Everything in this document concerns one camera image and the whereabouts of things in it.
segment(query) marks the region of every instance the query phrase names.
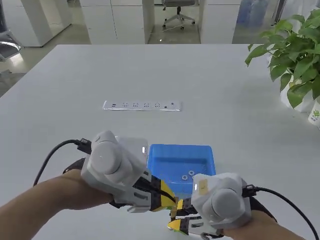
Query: white cabinet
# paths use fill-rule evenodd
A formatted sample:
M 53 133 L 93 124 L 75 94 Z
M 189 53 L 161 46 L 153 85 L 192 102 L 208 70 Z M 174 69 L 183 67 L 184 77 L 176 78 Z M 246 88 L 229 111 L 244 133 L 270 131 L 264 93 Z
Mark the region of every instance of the white cabinet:
M 92 44 L 148 43 L 155 25 L 154 0 L 80 0 L 80 3 Z
M 119 44 L 145 44 L 142 6 L 112 6 Z
M 110 0 L 110 2 L 112 6 L 142 6 L 142 0 Z
M 82 7 L 110 6 L 110 0 L 80 0 Z
M 117 43 L 111 6 L 84 6 L 82 12 L 91 44 Z
M 202 44 L 232 44 L 240 5 L 202 5 L 200 39 Z
M 2 0 L 6 22 L 25 47 L 42 47 L 71 24 L 64 0 Z

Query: green leaves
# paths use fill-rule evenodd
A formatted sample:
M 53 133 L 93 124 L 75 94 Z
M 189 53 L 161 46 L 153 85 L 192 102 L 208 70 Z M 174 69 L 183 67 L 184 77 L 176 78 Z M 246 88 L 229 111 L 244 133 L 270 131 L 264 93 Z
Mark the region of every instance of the green leaves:
M 316 77 L 312 82 L 312 97 L 315 100 L 320 96 L 320 76 Z
M 305 95 L 312 89 L 312 83 L 296 84 L 287 92 L 289 103 L 293 108 L 302 103 Z
M 302 23 L 302 24 L 306 21 L 304 16 L 297 15 L 297 14 L 292 15 L 292 16 L 291 16 L 291 19 L 293 19 L 293 20 L 298 20 L 298 21 L 299 21 L 300 23 Z
M 270 71 L 271 80 L 274 82 L 277 78 L 279 78 L 282 74 L 284 74 L 286 70 L 287 70 L 287 66 L 285 65 L 275 66 Z
M 316 56 L 315 58 L 306 57 L 299 61 L 294 69 L 294 80 L 300 78 L 313 63 L 317 62 L 317 60 L 319 60 L 319 56 Z
M 311 39 L 316 44 L 320 41 L 320 31 L 315 28 L 302 28 L 299 30 L 299 34 L 306 38 Z
M 314 49 L 307 49 L 306 52 L 310 54 L 320 54 L 320 44 L 317 44 Z
M 302 83 L 306 83 L 310 80 L 313 80 L 318 75 L 318 71 L 315 68 L 310 67 L 304 74 L 301 76 Z
M 301 23 L 298 32 L 293 31 L 292 21 Z M 251 52 L 245 60 L 247 66 L 253 58 L 270 53 L 270 77 L 272 81 L 280 77 L 281 91 L 289 86 L 287 96 L 294 108 L 311 90 L 314 99 L 320 98 L 320 9 L 311 11 L 307 19 L 293 15 L 289 21 L 280 20 L 260 37 L 267 43 L 248 46 Z
M 248 46 L 248 50 L 249 50 L 249 52 L 251 51 L 251 48 L 253 47 L 253 44 L 250 44 L 249 46 Z
M 293 28 L 293 25 L 288 22 L 287 20 L 280 20 L 274 28 L 275 33 L 281 30 L 291 31 Z
M 271 44 L 279 44 L 279 43 L 286 41 L 286 39 L 283 36 L 278 35 L 278 34 L 269 36 L 268 40 Z
M 319 26 L 320 26 L 320 17 L 316 17 L 316 18 L 312 18 L 312 19 L 305 21 L 301 27 L 305 29 L 305 28 L 309 28 L 309 27 L 317 28 Z
M 293 63 L 294 62 L 289 58 L 289 54 L 283 54 L 278 57 L 273 55 L 269 67 L 277 65 L 285 65 L 287 67 L 290 67 Z
M 269 45 L 267 45 L 267 44 L 263 44 L 263 45 L 257 46 L 255 49 L 253 49 L 252 52 L 250 52 L 249 56 L 244 61 L 246 63 L 246 65 L 249 66 L 253 58 L 257 58 L 257 57 L 260 57 L 260 56 L 266 54 L 268 52 L 267 51 L 268 46 Z
M 291 53 L 289 53 L 289 58 L 293 61 L 293 62 L 295 62 L 296 60 L 297 60 L 297 57 L 299 56 L 299 54 L 300 54 L 300 52 L 291 52 Z
M 285 73 L 281 76 L 280 79 L 280 92 L 285 89 L 285 87 L 288 85 L 288 83 L 290 82 L 292 75 L 291 73 Z

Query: plant pot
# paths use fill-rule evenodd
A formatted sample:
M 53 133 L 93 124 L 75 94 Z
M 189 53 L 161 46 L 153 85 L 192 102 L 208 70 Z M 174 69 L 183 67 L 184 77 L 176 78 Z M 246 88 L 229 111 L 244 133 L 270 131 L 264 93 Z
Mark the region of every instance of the plant pot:
M 281 99 L 281 102 L 283 102 L 288 108 L 293 108 L 288 100 L 288 97 L 287 97 L 287 93 L 288 93 L 288 90 L 290 88 L 290 83 L 293 82 L 293 79 L 294 77 L 292 76 L 291 77 L 291 80 L 290 82 L 287 84 L 287 86 L 285 86 L 285 88 L 280 92 L 280 99 Z M 312 96 L 312 90 L 310 92 L 308 92 L 302 102 L 296 106 L 294 109 L 297 110 L 298 112 L 301 112 L 301 113 L 309 113 L 314 105 L 314 99 L 313 99 L 313 96 Z
M 318 98 L 317 101 L 315 101 L 312 111 L 309 115 L 308 121 L 316 125 L 317 127 L 320 127 L 320 99 Z

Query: office chair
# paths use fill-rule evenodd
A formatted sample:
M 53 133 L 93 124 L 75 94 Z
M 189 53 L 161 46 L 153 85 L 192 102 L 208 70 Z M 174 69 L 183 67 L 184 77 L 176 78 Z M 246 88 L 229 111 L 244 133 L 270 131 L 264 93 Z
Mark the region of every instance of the office chair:
M 162 28 L 165 29 L 166 24 L 175 19 L 178 19 L 180 21 L 181 30 L 185 29 L 185 26 L 184 26 L 185 19 L 192 21 L 192 25 L 196 24 L 196 21 L 193 18 L 181 14 L 181 7 L 192 6 L 192 5 L 195 5 L 195 3 L 196 3 L 196 0 L 162 0 L 162 4 L 164 5 L 163 10 L 165 10 L 166 7 L 176 7 L 176 15 L 170 17 L 169 19 L 167 18 L 164 19 Z
M 15 39 L 14 35 L 8 29 L 5 19 L 3 2 L 0 0 L 0 62 L 18 54 L 22 49 L 22 45 Z M 0 72 L 0 83 L 5 84 L 7 88 L 13 86 L 10 79 L 23 76 L 24 73 L 11 73 L 9 70 Z

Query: blue water bottle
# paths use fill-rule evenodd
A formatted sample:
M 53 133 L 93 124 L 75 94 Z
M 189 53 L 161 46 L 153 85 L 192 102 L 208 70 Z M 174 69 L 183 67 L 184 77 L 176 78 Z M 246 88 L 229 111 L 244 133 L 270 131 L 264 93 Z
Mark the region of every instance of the blue water bottle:
M 264 23 L 266 11 L 268 7 L 267 0 L 254 0 L 250 12 L 250 27 L 261 27 Z
M 237 23 L 243 26 L 249 25 L 250 12 L 252 8 L 253 0 L 242 0 L 240 4 Z

